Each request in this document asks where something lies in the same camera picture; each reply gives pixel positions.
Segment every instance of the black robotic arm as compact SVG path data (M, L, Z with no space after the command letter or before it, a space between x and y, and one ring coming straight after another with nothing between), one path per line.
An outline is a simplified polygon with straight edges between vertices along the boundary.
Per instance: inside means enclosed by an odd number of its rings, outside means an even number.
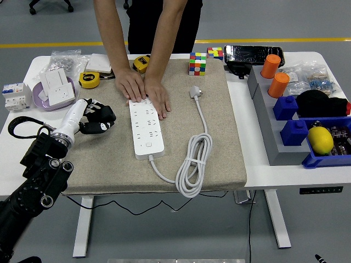
M87 117L88 123L80 122L83 116ZM14 119L9 125L10 134L16 136L14 128L29 119ZM26 167L23 173L26 181L0 202L0 263L10 261L14 247L30 221L51 208L60 192L66 190L73 164L61 160L72 147L74 134L78 131L84 134L103 133L113 126L115 120L116 116L109 106L92 99L81 99L71 107L60 128L45 125L49 135L40 133L35 136L35 141L20 162ZM36 257L28 260L40 262Z

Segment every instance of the yellow floor line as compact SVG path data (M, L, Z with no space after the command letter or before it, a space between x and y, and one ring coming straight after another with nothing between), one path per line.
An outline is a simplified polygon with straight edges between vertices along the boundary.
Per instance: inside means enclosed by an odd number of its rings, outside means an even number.
M221 43L275 43L275 42L347 42L351 37L317 37L317 38L236 38L236 39L198 39L195 44ZM79 47L103 45L102 42L62 42L62 43L23 43L0 44L0 48L45 48L45 47Z

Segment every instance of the yellow tape measure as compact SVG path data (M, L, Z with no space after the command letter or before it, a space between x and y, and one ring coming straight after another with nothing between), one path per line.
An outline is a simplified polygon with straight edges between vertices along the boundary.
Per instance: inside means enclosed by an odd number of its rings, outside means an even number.
M139 56L134 59L133 69L138 71L140 74L144 74L146 72L146 68L148 67L150 61L150 56Z
M100 84L98 72L82 72L79 76L79 84L85 89L96 88Z

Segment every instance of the orange cylinder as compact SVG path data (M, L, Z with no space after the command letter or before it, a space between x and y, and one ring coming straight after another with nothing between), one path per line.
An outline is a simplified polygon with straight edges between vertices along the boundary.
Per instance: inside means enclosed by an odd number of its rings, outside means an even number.
M261 71L261 76L264 78L274 78L274 75L279 67L280 57L270 54L266 57Z
M288 74L283 72L279 72L275 74L272 84L268 89L269 96L276 99L279 97L282 97L289 81L290 81L290 77Z

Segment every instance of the finger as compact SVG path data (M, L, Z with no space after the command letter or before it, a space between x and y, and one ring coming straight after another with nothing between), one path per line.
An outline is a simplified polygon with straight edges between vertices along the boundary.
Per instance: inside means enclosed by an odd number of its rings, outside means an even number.
M143 79L141 78L141 76L139 75L139 77L137 77L135 79L138 87L139 87L139 90L140 90L140 94L141 94L141 98L143 100L146 99L146 92L145 92L145 85L144 85L144 82L143 82Z
M121 85L127 91L129 98L132 100L132 102L136 102L137 99L135 98L133 89L132 89L131 85L129 84L129 82L123 82L123 83L121 83Z
M129 83L132 87L132 91L136 97L137 102L141 102L141 94L140 94L139 86L136 83L135 79L130 79Z
M152 101L153 106L155 107L155 110L157 111L158 118L160 116L162 117L162 108L160 105L160 99L157 97L157 94L155 92L151 92L149 95L149 99Z
M124 86L120 82L116 81L116 87L117 87L117 89L119 89L123 93L124 97L126 97L128 100L131 99L128 92L126 91L126 89L124 88Z
M129 96L128 92L126 91L126 89L124 88L124 86L122 86L121 88L119 88L119 90L123 93L123 95L130 100L131 97Z
M161 106L162 106L162 117L167 118L167 110L166 110L165 103L163 102Z
M167 111L171 111L171 103L169 102L169 96L166 94L165 96L165 106Z

